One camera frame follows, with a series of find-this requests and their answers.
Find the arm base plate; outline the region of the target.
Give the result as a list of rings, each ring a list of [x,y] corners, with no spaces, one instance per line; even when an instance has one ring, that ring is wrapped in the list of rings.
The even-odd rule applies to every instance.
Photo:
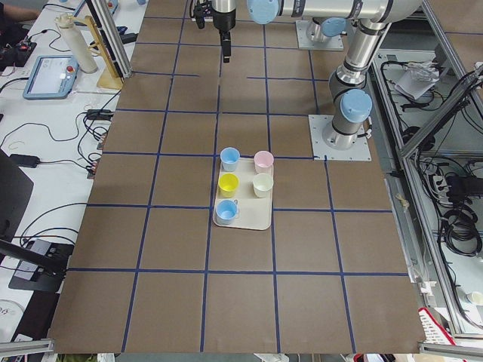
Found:
[[[342,135],[332,125],[332,115],[309,115],[312,153],[320,161],[371,161],[368,138],[361,124],[358,133]]]
[[[343,50],[343,41],[341,38],[342,33],[326,42],[318,43],[318,42],[310,41],[306,37],[306,30],[311,21],[312,20],[298,20],[296,22],[297,41],[298,41],[299,49],[318,50],[318,51],[342,51]]]

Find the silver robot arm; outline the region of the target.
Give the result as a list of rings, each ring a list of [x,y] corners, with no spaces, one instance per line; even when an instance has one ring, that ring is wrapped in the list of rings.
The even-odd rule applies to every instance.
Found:
[[[306,37],[313,42],[326,42],[343,33],[346,19],[342,17],[313,17],[306,30]]]
[[[412,15],[421,1],[247,1],[251,19],[260,25],[276,17],[309,16],[357,23],[343,63],[330,77],[336,112],[323,130],[323,140],[332,149],[350,149],[358,130],[372,109],[372,100],[362,90],[368,67],[392,23]]]

